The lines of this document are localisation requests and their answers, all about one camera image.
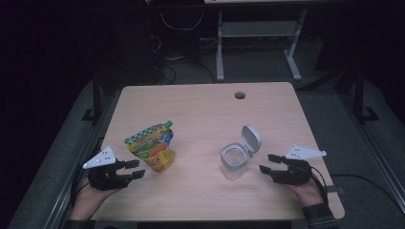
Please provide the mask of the metal floor rail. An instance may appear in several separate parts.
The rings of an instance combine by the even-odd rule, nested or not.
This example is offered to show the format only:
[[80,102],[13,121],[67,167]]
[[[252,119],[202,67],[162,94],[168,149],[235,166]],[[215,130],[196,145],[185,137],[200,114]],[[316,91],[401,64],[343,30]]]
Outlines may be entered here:
[[56,199],[42,229],[59,229],[63,224],[71,208],[72,183],[81,180],[82,163],[100,151],[118,97],[119,93],[101,94],[101,115],[96,125],[91,121],[82,121],[86,110],[93,108],[93,96],[91,96],[90,105],[85,106],[83,113],[79,113],[78,120],[70,124],[71,120],[68,119],[69,122],[62,127],[62,130],[67,130],[68,133],[63,134],[62,139],[56,141],[56,152],[51,150],[55,158],[49,165],[52,177],[48,182],[49,184],[57,182]]
[[345,110],[350,114],[358,132],[370,149],[375,163],[392,194],[392,201],[397,206],[399,212],[405,217],[405,186],[400,182],[393,167],[384,156],[383,149],[377,144],[377,141],[373,138],[373,135],[366,126],[367,123],[377,122],[380,118],[372,107],[361,108],[360,114],[358,114],[355,109],[355,103],[351,102],[347,95],[340,95],[339,98]]

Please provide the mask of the black metal stand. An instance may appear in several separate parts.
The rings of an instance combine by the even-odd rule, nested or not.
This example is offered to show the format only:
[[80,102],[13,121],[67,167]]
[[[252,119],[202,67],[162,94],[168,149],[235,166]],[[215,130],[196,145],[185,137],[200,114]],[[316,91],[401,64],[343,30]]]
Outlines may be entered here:
[[362,124],[366,121],[379,120],[372,107],[364,106],[364,89],[365,78],[360,64],[348,65],[335,86],[338,94],[348,94],[353,90],[352,111],[356,119]]
[[95,73],[92,80],[92,95],[93,95],[93,108],[87,109],[82,121],[91,121],[96,125],[101,115],[101,89],[99,82],[99,75]]

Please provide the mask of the person's right hand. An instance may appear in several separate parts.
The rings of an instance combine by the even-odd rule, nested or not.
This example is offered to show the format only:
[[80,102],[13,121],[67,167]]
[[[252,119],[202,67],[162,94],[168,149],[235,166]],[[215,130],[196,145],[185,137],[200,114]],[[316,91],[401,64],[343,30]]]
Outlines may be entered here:
[[304,207],[324,202],[318,186],[312,179],[307,183],[298,186],[287,185],[287,188],[298,198]]

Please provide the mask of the white lidded container with handle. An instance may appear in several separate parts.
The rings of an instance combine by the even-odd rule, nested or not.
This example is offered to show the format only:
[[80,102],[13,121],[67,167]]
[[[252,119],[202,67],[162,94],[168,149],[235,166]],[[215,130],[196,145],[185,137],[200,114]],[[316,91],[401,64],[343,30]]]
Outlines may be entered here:
[[221,151],[221,171],[229,180],[235,180],[246,172],[248,161],[262,145],[260,135],[251,125],[242,128],[241,138],[243,143],[230,143]]

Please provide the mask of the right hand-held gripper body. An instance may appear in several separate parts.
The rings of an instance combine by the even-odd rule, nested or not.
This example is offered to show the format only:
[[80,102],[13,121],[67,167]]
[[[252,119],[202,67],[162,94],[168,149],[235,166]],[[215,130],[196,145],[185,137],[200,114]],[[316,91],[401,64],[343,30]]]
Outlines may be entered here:
[[326,156],[326,151],[294,145],[285,156],[280,156],[282,162],[287,165],[285,171],[271,170],[271,178],[275,183],[288,185],[302,185],[307,183],[312,176],[308,159]]

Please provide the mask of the white desk frame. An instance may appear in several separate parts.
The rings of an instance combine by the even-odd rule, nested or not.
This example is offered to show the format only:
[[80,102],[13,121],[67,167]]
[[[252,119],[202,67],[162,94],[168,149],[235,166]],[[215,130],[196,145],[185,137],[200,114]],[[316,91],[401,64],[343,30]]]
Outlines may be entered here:
[[219,12],[217,27],[216,79],[224,82],[223,39],[242,37],[289,37],[291,44],[284,50],[284,56],[294,80],[301,81],[302,75],[294,60],[294,52],[304,26],[307,10],[301,10],[294,21],[226,22]]

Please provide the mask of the person's left hand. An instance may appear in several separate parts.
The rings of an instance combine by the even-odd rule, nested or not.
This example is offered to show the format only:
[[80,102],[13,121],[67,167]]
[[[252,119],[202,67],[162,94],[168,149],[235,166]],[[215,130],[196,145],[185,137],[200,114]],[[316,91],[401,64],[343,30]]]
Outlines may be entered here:
[[97,190],[90,185],[88,178],[83,178],[75,194],[75,204],[70,219],[77,221],[90,220],[103,202],[117,192],[119,192],[119,189]]

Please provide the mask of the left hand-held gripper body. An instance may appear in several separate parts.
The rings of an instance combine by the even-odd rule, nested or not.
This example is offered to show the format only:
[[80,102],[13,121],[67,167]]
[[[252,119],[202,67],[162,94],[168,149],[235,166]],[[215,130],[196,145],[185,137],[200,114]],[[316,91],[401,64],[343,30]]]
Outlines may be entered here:
[[133,180],[132,175],[118,175],[117,170],[126,166],[125,161],[119,161],[111,146],[100,150],[94,156],[86,159],[82,165],[88,170],[90,185],[99,191],[126,188]]

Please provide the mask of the colourful spouted refill pouch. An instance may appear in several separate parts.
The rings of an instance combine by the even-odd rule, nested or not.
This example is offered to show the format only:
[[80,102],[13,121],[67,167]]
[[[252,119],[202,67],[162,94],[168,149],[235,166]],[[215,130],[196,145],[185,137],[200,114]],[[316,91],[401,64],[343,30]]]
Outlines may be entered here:
[[161,173],[172,164],[176,154],[170,149],[174,136],[172,125],[168,120],[166,123],[151,126],[125,138],[124,143],[134,156]]

